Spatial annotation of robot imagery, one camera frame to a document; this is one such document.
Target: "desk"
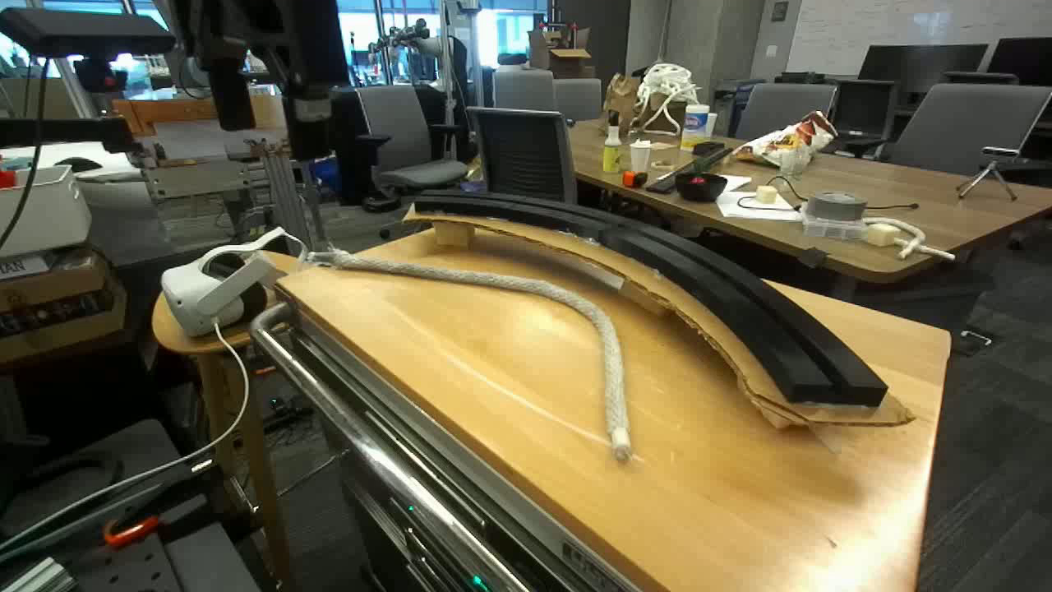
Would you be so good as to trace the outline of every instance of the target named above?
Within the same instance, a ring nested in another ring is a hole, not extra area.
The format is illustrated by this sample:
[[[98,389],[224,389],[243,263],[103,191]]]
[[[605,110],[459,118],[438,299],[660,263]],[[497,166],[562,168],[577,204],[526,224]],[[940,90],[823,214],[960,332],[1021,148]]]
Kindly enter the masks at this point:
[[[377,274],[301,271],[280,281],[294,315],[395,389],[384,404],[406,400],[428,415],[420,426],[438,421],[642,589],[917,585],[946,332],[779,287],[917,417],[871,431],[774,431],[735,396],[704,338],[619,296],[609,278],[486,234],[474,247],[413,234],[368,255],[549,281],[611,315],[635,431],[624,468],[605,444],[599,338],[574,314]]]
[[[725,219],[719,217],[717,204],[688,204],[678,193],[651,193],[622,187],[619,175],[600,171],[600,127],[596,121],[577,121],[567,131],[574,175],[585,185],[605,187],[619,199],[656,209],[663,214],[673,214],[680,219],[694,219],[724,234],[734,234],[739,241],[750,241],[757,247],[803,257],[805,249],[823,249],[830,274],[850,281],[850,282],[903,282],[925,271],[930,271],[934,257],[908,257],[898,259],[898,249],[876,249],[866,244],[840,244],[840,241],[823,241],[805,236],[800,224],[772,224],[772,219]],[[656,161],[678,161],[683,166],[688,154],[680,151],[656,151]],[[747,175],[747,177],[772,177],[772,168],[760,166],[729,166],[725,175]],[[957,201],[960,175],[940,175],[940,171],[919,171],[919,168],[899,168],[884,161],[854,161],[854,157],[836,157],[818,154],[818,161],[800,175],[796,187],[809,193],[830,193],[845,191],[854,199],[863,199],[866,204],[908,204],[917,201],[917,212],[886,212],[886,217],[899,217],[928,234],[934,247],[963,255],[980,247],[983,241],[1007,234],[1024,219],[1034,219],[1052,212],[1052,191],[1047,187],[1030,187],[1012,185],[1018,201],[1008,201],[1003,187],[983,185],[967,201]]]
[[[291,268],[290,257],[273,257],[273,263],[280,271]],[[178,352],[193,362],[198,380],[199,380],[199,400],[202,400],[211,437],[224,434],[236,415],[239,382],[243,382],[234,359],[211,336],[188,338],[165,296],[157,296],[157,304],[154,304],[150,326],[154,326],[154,338],[161,348]],[[250,343],[247,326],[225,329],[224,336],[230,344]],[[269,469],[269,457],[267,457],[262,421],[258,421],[256,400],[250,400],[234,437],[225,437],[216,446],[216,461],[225,476],[234,476],[239,463],[247,468],[250,487],[258,503],[256,519],[267,534],[267,553],[269,553],[267,560],[269,560],[273,580],[291,589],[291,560],[290,560],[290,544],[286,544],[286,523],[283,523],[283,507],[280,507],[280,496],[273,487],[273,469]]]

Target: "curved black strip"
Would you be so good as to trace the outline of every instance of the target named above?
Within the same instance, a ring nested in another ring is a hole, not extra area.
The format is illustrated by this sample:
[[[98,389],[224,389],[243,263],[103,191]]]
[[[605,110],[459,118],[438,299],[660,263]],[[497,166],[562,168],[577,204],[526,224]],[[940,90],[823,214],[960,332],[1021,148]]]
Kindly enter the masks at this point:
[[[477,193],[417,199],[420,214],[506,217],[593,236],[635,257],[709,305],[760,359],[788,400],[880,404],[886,386],[823,321],[742,268],[678,234],[605,212]]]

